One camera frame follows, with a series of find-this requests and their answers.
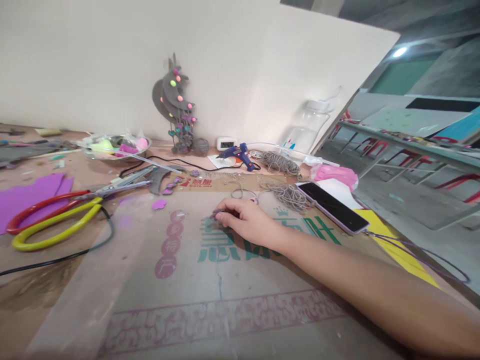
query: yellow foam sheet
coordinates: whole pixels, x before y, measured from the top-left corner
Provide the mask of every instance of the yellow foam sheet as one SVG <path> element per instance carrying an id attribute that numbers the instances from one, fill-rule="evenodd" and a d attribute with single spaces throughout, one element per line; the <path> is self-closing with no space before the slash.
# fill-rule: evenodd
<path id="1" fill-rule="evenodd" d="M 370 223 L 368 230 L 372 233 L 385 235 L 396 239 L 398 238 L 389 230 L 387 226 L 385 226 L 385 224 L 379 219 L 373 210 L 354 209 L 353 211 Z M 410 256 L 405 251 L 400 250 L 398 247 L 387 241 L 376 237 L 373 238 L 402 268 L 407 270 L 410 274 L 413 274 L 440 289 L 440 286 L 435 282 L 434 278 L 425 271 L 424 267 L 414 257 Z M 395 240 L 392 240 L 392 242 L 407 250 L 407 248 L 401 242 Z"/>

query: plastic bottle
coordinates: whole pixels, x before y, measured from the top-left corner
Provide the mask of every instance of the plastic bottle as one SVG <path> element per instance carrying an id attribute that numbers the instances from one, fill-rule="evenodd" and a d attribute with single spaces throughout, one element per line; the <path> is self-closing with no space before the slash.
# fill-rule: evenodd
<path id="1" fill-rule="evenodd" d="M 330 108 L 328 101 L 309 100 L 306 103 L 305 110 L 295 123 L 297 126 L 291 130 L 285 139 L 283 147 L 309 154 L 317 134 L 330 118 L 328 113 L 332 110 L 333 108 Z"/>

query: hot glue gun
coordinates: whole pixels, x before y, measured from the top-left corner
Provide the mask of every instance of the hot glue gun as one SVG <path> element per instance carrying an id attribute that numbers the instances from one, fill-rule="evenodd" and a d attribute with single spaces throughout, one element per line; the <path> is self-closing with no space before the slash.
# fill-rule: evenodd
<path id="1" fill-rule="evenodd" d="M 227 150 L 222 151 L 220 155 L 218 155 L 216 158 L 226 159 L 229 157 L 236 157 L 245 163 L 248 171 L 257 170 L 255 165 L 250 161 L 249 157 L 246 154 L 248 150 L 249 149 L 247 148 L 247 144 L 242 142 L 240 146 L 232 146 Z"/>

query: red scissor handle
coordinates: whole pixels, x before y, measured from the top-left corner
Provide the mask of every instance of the red scissor handle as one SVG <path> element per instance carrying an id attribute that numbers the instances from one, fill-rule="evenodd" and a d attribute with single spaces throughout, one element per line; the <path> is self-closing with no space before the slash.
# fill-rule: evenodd
<path id="1" fill-rule="evenodd" d="M 44 201 L 40 201 L 39 203 L 36 203 L 35 205 L 32 205 L 28 209 L 26 209 L 26 210 L 22 211 L 21 213 L 17 214 L 6 226 L 6 232 L 9 233 L 9 234 L 12 234 L 12 235 L 17 235 L 17 234 L 21 233 L 23 230 L 25 230 L 25 229 L 33 226 L 33 225 L 36 225 L 38 223 L 44 222 L 47 219 L 53 218 L 57 215 L 60 215 L 61 213 L 64 213 L 64 212 L 70 210 L 71 208 L 73 208 L 74 206 L 80 204 L 83 200 L 70 201 L 67 205 L 59 208 L 58 210 L 55 210 L 54 212 L 48 214 L 45 217 L 42 217 L 40 220 L 34 222 L 33 224 L 30 224 L 30 225 L 19 228 L 19 226 L 22 224 L 22 221 L 24 221 L 26 218 L 28 218 L 30 215 L 32 215 L 36 211 L 40 210 L 41 208 L 44 208 L 47 205 L 53 204 L 53 203 L 55 203 L 57 201 L 60 201 L 60 200 L 63 200 L 63 199 L 70 199 L 70 198 L 74 198 L 74 197 L 77 197 L 77 196 L 82 196 L 82 195 L 85 195 L 85 194 L 88 194 L 88 193 L 90 193 L 90 190 L 70 192 L 70 193 L 67 193 L 67 194 L 51 197 L 51 198 L 49 198 L 47 200 L 44 200 Z"/>

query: yellow scissor handle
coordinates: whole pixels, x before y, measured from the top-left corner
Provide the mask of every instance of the yellow scissor handle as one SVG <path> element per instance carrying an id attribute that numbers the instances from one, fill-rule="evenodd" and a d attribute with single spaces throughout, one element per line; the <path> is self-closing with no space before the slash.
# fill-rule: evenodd
<path id="1" fill-rule="evenodd" d="M 54 216 L 45 221 L 39 222 L 36 225 L 26 228 L 25 230 L 23 230 L 21 233 L 19 233 L 17 236 L 13 238 L 13 241 L 11 242 L 11 246 L 15 250 L 29 252 L 29 251 L 48 248 L 52 245 L 55 245 L 57 243 L 64 241 L 65 239 L 67 239 L 68 237 L 72 236 L 77 231 L 79 231 L 81 228 L 83 228 L 95 216 L 95 214 L 99 212 L 100 208 L 102 207 L 101 205 L 99 205 L 99 203 L 102 200 L 103 199 L 101 197 L 96 197 L 89 203 L 73 208 L 72 210 L 61 213 L 60 215 Z M 91 208 L 90 211 L 87 212 L 79 221 L 77 221 L 75 224 L 70 226 L 67 230 L 59 233 L 58 235 L 55 235 L 51 238 L 48 238 L 46 240 L 39 241 L 39 242 L 34 242 L 30 244 L 25 243 L 25 241 L 27 241 L 27 239 L 30 236 L 32 236 L 35 233 L 38 233 L 40 230 L 48 228 L 49 226 L 59 223 L 69 218 L 70 216 L 78 214 L 89 208 Z"/>

